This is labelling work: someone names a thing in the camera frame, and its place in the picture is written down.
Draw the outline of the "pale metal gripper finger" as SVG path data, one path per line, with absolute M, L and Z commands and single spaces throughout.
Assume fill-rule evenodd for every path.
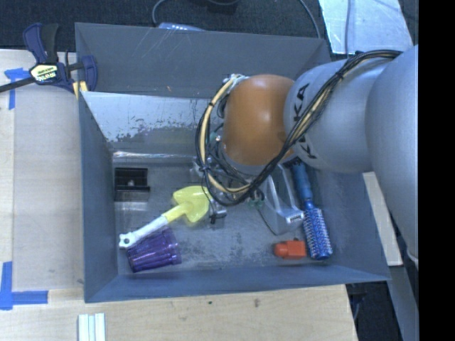
M 216 224 L 218 220 L 221 220 L 227 216 L 227 210 L 222 205 L 211 205 L 209 209 L 209 220 L 210 224 Z

